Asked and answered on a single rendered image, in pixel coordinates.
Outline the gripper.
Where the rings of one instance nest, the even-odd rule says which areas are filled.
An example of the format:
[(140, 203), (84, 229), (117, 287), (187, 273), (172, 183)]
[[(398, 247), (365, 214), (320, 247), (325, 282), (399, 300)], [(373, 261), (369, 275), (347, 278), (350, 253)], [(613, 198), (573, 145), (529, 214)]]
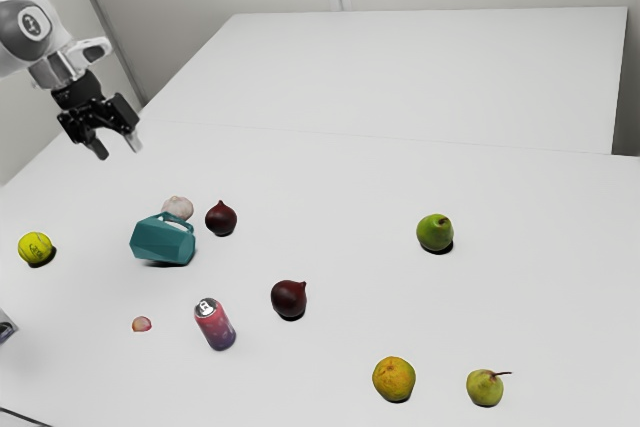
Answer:
[(68, 137), (75, 144), (89, 145), (99, 160), (109, 157), (108, 150), (97, 137), (99, 128), (123, 136), (134, 153), (142, 150), (143, 144), (136, 131), (138, 114), (120, 93), (106, 98), (100, 82), (90, 70), (68, 86), (53, 90), (51, 96), (61, 109), (57, 118)]

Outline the teal faceted mug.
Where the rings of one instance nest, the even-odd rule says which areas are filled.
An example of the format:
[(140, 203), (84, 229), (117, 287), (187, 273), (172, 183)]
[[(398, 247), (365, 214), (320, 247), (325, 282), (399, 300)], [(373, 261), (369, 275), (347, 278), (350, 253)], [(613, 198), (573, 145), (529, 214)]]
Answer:
[(135, 258), (184, 266), (195, 254), (195, 242), (194, 227), (164, 211), (136, 223), (129, 247)]

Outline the white garlic bulb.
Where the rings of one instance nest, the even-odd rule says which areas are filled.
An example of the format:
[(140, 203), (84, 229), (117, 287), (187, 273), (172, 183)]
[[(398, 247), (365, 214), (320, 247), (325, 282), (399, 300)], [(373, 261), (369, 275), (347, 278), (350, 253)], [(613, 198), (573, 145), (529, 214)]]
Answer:
[(194, 214), (194, 205), (188, 198), (174, 195), (163, 202), (161, 211), (187, 221)]

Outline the dark red onion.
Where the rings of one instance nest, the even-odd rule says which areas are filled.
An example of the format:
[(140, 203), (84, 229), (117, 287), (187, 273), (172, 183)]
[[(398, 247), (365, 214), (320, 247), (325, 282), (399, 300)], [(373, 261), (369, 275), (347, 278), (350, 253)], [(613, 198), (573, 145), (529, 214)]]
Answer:
[(214, 235), (223, 237), (232, 234), (238, 221), (235, 210), (219, 200), (205, 214), (205, 226)]
[(271, 289), (271, 304), (274, 311), (284, 319), (302, 317), (306, 311), (306, 282), (281, 280)]

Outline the yellow tennis ball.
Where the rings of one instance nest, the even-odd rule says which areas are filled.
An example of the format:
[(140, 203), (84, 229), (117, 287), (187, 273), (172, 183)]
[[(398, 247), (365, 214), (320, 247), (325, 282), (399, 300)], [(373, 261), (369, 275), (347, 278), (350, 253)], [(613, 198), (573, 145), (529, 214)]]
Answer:
[(54, 253), (50, 238), (42, 232), (28, 232), (18, 241), (19, 256), (28, 264), (47, 262)]

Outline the red purple drink can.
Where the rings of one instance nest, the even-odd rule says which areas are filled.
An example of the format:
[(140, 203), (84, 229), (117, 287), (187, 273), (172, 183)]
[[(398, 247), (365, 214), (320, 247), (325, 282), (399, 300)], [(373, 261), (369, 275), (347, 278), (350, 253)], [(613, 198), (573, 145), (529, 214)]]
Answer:
[(202, 298), (194, 307), (194, 319), (213, 350), (224, 351), (235, 343), (236, 331), (219, 301)]

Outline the round green pear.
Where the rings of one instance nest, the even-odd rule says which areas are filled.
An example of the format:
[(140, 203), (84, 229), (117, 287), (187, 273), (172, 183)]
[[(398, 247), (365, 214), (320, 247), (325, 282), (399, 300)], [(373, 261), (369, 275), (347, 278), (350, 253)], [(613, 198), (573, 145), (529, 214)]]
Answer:
[(453, 244), (453, 224), (444, 214), (430, 214), (418, 222), (416, 237), (423, 248), (441, 252)]

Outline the orange citrus fruit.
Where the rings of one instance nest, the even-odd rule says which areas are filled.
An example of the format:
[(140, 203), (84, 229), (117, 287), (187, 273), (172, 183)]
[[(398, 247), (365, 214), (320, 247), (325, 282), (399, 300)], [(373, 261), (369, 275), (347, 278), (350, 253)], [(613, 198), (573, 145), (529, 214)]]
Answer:
[(405, 359), (388, 356), (381, 359), (372, 373), (372, 383), (386, 401), (399, 403), (408, 400), (416, 383), (414, 367)]

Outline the green pear with stem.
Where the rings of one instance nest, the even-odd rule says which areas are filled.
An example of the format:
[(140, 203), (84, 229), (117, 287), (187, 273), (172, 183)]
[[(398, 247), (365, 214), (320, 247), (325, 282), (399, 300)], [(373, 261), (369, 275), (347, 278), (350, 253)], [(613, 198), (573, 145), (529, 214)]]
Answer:
[(488, 369), (470, 372), (466, 379), (466, 391), (472, 403), (486, 408), (497, 406), (504, 394), (502, 377), (505, 375), (511, 375), (511, 372), (494, 372)]

